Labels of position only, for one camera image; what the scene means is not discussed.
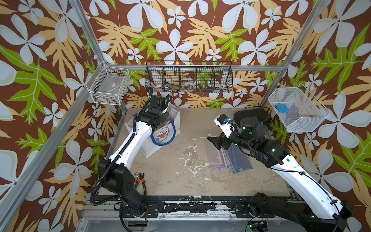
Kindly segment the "purple mesh pouch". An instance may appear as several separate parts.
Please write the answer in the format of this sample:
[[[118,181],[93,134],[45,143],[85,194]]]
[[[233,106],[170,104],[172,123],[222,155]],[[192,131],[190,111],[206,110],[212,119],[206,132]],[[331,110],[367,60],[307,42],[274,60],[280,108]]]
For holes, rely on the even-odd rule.
[[[204,139],[204,142],[208,161],[207,164],[211,169],[218,169],[220,172],[223,172],[228,168],[223,150],[217,150],[207,138]]]

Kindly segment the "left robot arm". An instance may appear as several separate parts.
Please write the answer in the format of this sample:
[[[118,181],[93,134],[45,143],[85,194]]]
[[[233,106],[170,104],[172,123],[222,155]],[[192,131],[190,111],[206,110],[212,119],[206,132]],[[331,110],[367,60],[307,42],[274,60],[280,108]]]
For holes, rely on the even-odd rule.
[[[99,206],[118,199],[124,206],[140,214],[144,212],[146,197],[134,186],[135,178],[130,168],[145,140],[169,117],[168,107],[172,99],[170,94],[150,96],[140,112],[133,116],[133,128],[123,144],[98,164],[99,178],[90,196],[91,205]]]

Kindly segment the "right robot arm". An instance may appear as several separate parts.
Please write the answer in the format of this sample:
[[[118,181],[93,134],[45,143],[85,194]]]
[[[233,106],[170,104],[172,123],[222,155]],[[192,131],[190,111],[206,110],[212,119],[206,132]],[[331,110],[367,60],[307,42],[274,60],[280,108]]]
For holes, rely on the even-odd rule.
[[[248,203],[253,217],[278,216],[302,226],[308,232],[343,232],[354,211],[349,201],[341,201],[311,177],[278,141],[266,138],[265,122],[255,115],[234,123],[225,114],[214,119],[222,130],[218,137],[207,139],[217,150],[239,148],[285,180],[304,200],[293,203],[255,194]]]

